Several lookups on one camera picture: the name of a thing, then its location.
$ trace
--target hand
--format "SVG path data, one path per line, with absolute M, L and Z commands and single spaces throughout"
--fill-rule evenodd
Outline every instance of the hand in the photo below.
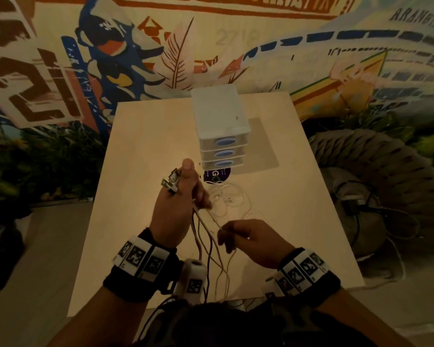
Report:
M 184 159 L 178 192 L 172 195 L 165 187 L 159 192 L 149 226 L 155 241 L 167 248 L 177 247 L 185 238 L 193 215 L 193 199 L 198 208 L 212 208 L 209 194 L 199 180 L 191 159 Z
M 259 219 L 233 220 L 217 233 L 218 244 L 227 253 L 239 248 L 257 264 L 276 269 L 295 247 L 283 239 L 266 222 Z

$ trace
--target floor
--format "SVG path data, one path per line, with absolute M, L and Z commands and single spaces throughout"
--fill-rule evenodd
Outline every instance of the floor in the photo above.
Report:
M 43 347 L 69 321 L 91 210 L 91 203 L 81 203 L 34 211 L 26 252 L 0 292 L 0 347 Z M 417 346 L 434 347 L 434 268 L 352 293 Z

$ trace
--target purple sticker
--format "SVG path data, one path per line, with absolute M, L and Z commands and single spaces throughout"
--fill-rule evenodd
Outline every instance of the purple sticker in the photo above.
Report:
M 218 170 L 206 170 L 204 172 L 204 182 L 206 183 L 218 183 L 223 182 L 230 176 L 231 168 L 218 169 Z

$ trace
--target table surface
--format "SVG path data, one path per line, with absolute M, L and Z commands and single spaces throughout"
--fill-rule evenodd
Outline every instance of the table surface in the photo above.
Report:
M 311 248 L 330 265 L 345 288 L 363 286 L 330 195 L 288 93 L 240 95 L 251 124 L 244 165 L 231 170 L 226 183 L 246 194 L 253 215 L 262 218 L 296 247 Z M 98 291 L 125 241 L 149 225 L 161 180 L 184 158 L 200 169 L 199 143 L 191 99 L 120 103 L 93 205 L 68 316 L 75 315 Z M 205 211 L 204 222 L 218 227 Z M 230 212 L 226 217 L 233 217 Z M 223 262 L 229 255 L 221 250 Z M 191 231 L 178 247 L 181 259 L 197 258 Z M 209 301 L 220 269 L 211 263 Z M 230 268 L 228 299 L 261 296 L 272 270 L 237 251 Z M 224 294 L 220 279 L 217 300 Z M 148 307 L 164 299 L 159 293 Z

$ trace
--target left hand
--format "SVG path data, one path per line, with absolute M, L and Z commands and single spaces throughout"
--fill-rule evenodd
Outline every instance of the left hand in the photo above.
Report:
M 191 159 L 184 159 L 178 192 L 172 195 L 165 187 L 159 192 L 149 226 L 157 243 L 167 248 L 177 247 L 185 238 L 193 215 L 193 200 L 198 208 L 212 208 L 209 194 L 199 180 Z

